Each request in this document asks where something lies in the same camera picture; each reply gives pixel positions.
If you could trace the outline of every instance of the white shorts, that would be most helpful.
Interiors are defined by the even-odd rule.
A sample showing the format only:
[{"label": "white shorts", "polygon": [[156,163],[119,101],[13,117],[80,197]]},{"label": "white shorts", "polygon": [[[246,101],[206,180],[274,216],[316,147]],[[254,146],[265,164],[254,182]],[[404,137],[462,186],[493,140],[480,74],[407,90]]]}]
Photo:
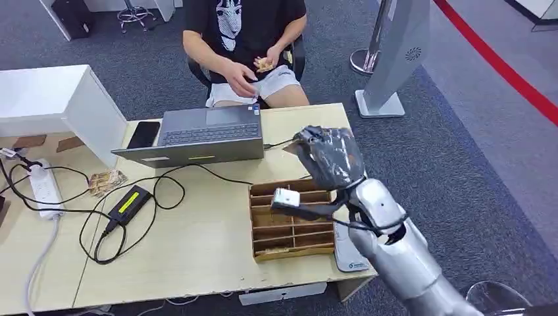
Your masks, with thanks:
[{"label": "white shorts", "polygon": [[213,107],[215,103],[219,101],[235,101],[243,104],[254,104],[258,101],[258,96],[262,99],[267,99],[268,96],[292,84],[300,86],[300,83],[296,80],[295,73],[290,70],[287,65],[281,65],[272,70],[272,72],[262,80],[253,83],[257,90],[257,96],[240,97],[232,91],[229,84],[213,84],[211,86],[209,99],[205,102],[205,106]]}]

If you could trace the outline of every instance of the desk leg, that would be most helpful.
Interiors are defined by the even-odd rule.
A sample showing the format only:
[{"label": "desk leg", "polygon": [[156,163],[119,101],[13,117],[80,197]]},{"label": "desk leg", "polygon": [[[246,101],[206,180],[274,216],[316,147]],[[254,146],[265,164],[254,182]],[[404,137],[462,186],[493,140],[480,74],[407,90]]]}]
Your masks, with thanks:
[{"label": "desk leg", "polygon": [[373,276],[370,276],[368,278],[352,278],[350,280],[338,281],[337,290],[339,291],[339,299],[341,302],[345,303],[354,293],[368,284],[373,278]]}]

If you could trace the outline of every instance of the wooden tray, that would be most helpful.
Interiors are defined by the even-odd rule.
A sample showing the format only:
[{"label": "wooden tray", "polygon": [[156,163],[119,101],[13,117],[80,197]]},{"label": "wooden tray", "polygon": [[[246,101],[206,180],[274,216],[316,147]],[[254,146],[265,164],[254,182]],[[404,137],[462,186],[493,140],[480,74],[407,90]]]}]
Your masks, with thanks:
[{"label": "wooden tray", "polygon": [[277,188],[300,192],[300,202],[305,205],[327,204],[332,200],[330,192],[319,190],[311,179],[256,184],[250,187],[252,249],[255,260],[333,253],[333,223],[322,219],[304,221],[273,211],[271,200]]}]

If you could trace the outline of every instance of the laptop touchpad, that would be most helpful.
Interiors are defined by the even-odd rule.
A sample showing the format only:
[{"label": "laptop touchpad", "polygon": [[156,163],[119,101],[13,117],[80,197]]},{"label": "laptop touchpad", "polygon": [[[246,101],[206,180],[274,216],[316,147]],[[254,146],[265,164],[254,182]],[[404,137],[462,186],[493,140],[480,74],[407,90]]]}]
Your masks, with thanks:
[{"label": "laptop touchpad", "polygon": [[236,111],[207,111],[205,116],[205,124],[216,125],[216,124],[230,124],[240,121],[240,116]]}]

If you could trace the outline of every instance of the black t-shirt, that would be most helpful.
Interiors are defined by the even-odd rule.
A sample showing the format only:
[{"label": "black t-shirt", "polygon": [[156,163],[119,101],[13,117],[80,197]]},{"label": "black t-shirt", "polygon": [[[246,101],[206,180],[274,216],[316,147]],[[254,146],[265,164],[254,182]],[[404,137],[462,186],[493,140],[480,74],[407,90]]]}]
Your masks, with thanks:
[{"label": "black t-shirt", "polygon": [[[185,30],[200,33],[215,53],[254,72],[254,59],[266,57],[287,24],[306,14],[304,0],[184,0],[184,10]],[[267,73],[256,75],[262,79]],[[226,82],[215,73],[211,81]]]}]

